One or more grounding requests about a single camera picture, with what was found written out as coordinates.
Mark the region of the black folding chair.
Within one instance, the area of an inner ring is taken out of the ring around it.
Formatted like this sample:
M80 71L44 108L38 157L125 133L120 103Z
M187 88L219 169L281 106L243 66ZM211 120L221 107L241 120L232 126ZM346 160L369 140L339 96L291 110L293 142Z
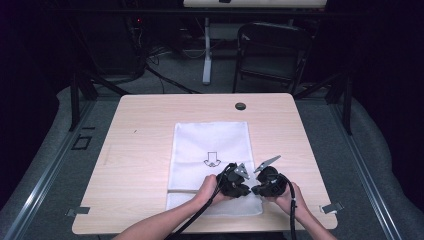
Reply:
M306 30L289 25L251 22L237 33L232 92L244 76L282 83L294 94L313 43Z

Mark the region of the grey metal table bracket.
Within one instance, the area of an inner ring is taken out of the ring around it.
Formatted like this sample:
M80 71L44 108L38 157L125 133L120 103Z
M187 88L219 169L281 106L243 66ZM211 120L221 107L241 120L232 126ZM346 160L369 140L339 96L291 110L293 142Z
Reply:
M77 215L81 215L81 214L88 214L90 211L89 207L76 207L76 208L70 208L67 212L66 215L68 217L76 217Z
M320 205L319 209L324 214L337 214L344 209L344 206L341 202L336 202L328 205Z

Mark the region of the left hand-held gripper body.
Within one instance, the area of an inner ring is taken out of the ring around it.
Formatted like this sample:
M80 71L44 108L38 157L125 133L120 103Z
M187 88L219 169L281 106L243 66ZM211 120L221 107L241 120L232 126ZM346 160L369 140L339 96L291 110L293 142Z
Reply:
M224 196L239 198L238 188L247 186L244 182L249 179L249 174L243 163L230 163L217 175L218 189Z

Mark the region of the white desk leg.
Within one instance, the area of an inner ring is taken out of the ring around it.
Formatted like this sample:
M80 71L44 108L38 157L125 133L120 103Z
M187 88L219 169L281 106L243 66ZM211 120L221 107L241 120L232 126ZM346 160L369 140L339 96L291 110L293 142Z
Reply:
M209 85L211 83L212 59L211 59L211 43L210 43L210 23L208 18L206 18L204 22L204 40L205 40L205 58L204 58L202 83L204 85Z

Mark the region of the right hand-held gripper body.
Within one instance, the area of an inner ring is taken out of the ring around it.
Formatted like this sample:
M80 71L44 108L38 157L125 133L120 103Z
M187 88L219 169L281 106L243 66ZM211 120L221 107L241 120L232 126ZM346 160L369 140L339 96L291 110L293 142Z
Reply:
M279 158L280 155L277 155L268 159L254 170L257 173L256 180L264 188L263 197L277 197L282 195L286 190L288 184L287 178L271 166Z

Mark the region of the aluminium floor rail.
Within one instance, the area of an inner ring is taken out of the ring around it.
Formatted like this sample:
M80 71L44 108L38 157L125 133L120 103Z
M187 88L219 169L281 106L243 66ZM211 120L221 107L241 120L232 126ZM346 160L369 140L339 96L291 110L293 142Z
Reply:
M353 155L353 165L360 179L361 185L367 195L367 198L372 206L372 209L380 223L380 226L387 240L403 240L396 224L393 221L391 214L388 211L387 205L383 200L380 191L378 190L371 173L364 161L364 157L359 150L352 135L349 135L342 123L342 111L337 105L329 105L330 112L336 121L337 128L341 132L344 141Z
M72 131L69 131L70 107L65 104L59 107L44 142L11 197L0 210L0 240L20 240L23 237L94 106L93 101L83 104L80 120Z

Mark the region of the dark computer tower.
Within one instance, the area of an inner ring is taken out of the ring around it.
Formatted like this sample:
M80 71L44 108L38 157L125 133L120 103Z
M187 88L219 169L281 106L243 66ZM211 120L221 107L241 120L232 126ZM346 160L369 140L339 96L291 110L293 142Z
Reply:
M138 78L145 58L136 49L122 16L90 15L78 18L80 29L98 71L104 75Z

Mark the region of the black frame post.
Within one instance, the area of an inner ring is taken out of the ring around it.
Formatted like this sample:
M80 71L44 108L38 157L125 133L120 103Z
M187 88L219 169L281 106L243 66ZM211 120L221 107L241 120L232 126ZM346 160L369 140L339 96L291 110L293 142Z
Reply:
M73 75L70 82L70 95L71 95L71 125L69 131L72 132L80 121L79 110L79 88L77 76Z
M350 76L345 79L343 97L342 124L346 133L351 135L352 80Z

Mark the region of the person's left hand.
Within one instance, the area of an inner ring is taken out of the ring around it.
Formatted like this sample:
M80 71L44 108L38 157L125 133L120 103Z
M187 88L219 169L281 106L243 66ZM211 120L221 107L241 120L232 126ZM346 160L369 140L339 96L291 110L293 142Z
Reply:
M216 193L217 180L214 174L205 177L201 187L196 193L193 201L200 207L205 205L209 199L212 199L211 205L230 200L230 197L224 196L222 193Z

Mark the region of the black horizontal frame bar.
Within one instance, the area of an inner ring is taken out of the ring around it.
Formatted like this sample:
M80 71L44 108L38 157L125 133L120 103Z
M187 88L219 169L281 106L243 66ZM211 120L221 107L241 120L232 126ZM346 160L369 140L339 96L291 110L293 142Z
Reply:
M193 17L294 17L294 18L340 18L350 19L367 16L367 12L333 13L333 12L295 12L283 10L249 10L249 9L52 9L52 12L62 14L108 14L108 15L146 15L146 16L193 16Z

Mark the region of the white desk top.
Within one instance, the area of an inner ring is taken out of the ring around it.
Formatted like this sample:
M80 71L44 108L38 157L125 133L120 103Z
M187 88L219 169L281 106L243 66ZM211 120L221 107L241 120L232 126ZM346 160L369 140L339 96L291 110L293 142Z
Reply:
M328 0L183 0L191 8L324 8Z

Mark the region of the white cloth bag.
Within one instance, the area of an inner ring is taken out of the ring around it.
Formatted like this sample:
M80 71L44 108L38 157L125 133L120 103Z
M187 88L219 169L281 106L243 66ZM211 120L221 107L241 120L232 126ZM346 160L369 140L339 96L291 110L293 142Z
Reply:
M178 123L174 129L166 208L193 198L204 178L230 163L243 165L243 184L252 187L255 164L246 122Z

